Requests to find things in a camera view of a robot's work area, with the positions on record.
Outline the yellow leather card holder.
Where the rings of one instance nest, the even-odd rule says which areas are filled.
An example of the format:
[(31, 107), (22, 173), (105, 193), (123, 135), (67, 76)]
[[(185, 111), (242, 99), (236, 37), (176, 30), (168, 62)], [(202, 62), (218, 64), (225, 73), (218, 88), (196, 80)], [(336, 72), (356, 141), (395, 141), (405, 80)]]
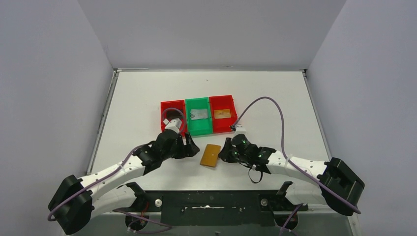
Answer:
[(221, 151), (221, 146), (214, 144), (207, 144), (200, 160), (200, 165), (205, 167), (215, 168), (218, 162), (218, 155)]

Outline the green plastic bin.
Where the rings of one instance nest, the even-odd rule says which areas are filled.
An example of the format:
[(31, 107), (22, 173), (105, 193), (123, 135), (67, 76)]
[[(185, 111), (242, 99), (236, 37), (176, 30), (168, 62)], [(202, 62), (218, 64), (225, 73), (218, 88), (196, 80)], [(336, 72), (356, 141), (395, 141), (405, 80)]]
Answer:
[(187, 130), (191, 136), (213, 133), (212, 116), (208, 97), (185, 100)]

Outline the red bin with gold card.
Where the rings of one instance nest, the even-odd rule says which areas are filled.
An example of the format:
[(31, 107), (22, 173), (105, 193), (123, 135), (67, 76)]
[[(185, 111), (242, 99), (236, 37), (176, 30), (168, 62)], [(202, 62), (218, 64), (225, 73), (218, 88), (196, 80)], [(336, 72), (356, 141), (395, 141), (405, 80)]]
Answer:
[(231, 95), (209, 97), (213, 133), (231, 132), (237, 120), (234, 99)]

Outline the red bin with black card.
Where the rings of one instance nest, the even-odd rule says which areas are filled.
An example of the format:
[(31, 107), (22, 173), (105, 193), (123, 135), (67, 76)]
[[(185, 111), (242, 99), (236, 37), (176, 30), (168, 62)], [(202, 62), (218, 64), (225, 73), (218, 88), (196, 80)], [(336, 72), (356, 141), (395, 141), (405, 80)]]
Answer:
[(181, 135), (184, 136), (187, 131), (186, 125), (186, 112), (185, 112), (185, 100), (173, 100), (173, 101), (162, 101), (160, 102), (160, 113), (161, 113), (161, 130), (165, 130), (165, 120), (172, 120), (179, 118), (182, 122), (180, 130)]

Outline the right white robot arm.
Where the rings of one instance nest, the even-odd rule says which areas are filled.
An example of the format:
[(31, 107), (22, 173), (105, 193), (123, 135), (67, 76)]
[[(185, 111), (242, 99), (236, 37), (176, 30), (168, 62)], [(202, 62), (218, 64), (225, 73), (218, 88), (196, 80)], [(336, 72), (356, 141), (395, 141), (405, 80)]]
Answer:
[(282, 152), (259, 147), (244, 134), (226, 138), (219, 158), (227, 163), (239, 163), (262, 174), (283, 175), (307, 182), (297, 187), (291, 184), (277, 195), (277, 205), (288, 210), (294, 205), (320, 204), (345, 216), (359, 214), (358, 201), (365, 184), (341, 159), (316, 161), (299, 157), (287, 157)]

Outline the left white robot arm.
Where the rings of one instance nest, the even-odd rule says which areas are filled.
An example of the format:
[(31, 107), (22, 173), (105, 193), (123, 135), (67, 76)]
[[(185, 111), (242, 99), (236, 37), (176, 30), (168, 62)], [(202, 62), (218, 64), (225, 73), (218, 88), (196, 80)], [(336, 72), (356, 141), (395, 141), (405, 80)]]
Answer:
[(200, 151), (191, 135), (166, 129), (154, 141), (134, 147), (119, 163), (83, 177), (67, 176), (48, 204), (47, 220), (71, 235), (105, 212), (145, 205), (145, 195), (132, 179), (161, 167), (167, 159), (193, 157)]

